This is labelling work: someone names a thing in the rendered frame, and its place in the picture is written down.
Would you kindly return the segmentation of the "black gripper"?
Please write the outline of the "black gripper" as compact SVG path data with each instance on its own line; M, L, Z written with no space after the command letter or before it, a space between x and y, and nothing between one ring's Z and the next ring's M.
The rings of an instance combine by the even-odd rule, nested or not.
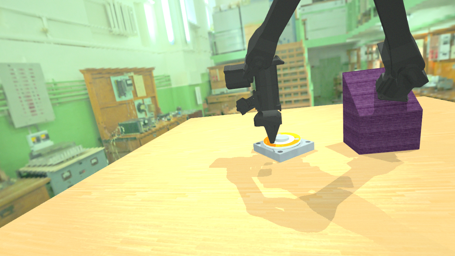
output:
M270 144L274 144L279 127L282 124L278 84L256 86L255 93L261 107L257 109L258 113L254 117L255 127L264 126Z

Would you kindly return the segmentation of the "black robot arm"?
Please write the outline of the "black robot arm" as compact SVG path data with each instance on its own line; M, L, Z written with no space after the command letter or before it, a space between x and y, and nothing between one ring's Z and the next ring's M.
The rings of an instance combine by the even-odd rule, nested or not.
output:
M278 40L301 0L273 0L263 24L248 41L245 63L224 67L227 89L278 84L277 65L285 62L275 55ZM385 73L376 80L378 99L408 102L415 87L429 82L425 62L408 26L403 0L373 0L380 18L385 41L377 43ZM275 55L275 56L274 56ZM237 100L241 115L260 109L255 93Z

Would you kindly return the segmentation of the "orange and yellow round plate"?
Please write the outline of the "orange and yellow round plate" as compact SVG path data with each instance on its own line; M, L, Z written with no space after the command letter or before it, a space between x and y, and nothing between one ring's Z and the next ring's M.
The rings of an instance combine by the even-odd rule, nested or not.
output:
M287 149L295 147L301 142L301 137L295 133L278 133L277 136L278 135L287 135L289 136L289 140L285 142L275 142L274 144L270 144L269 138L266 137L263 141L264 145L272 149Z

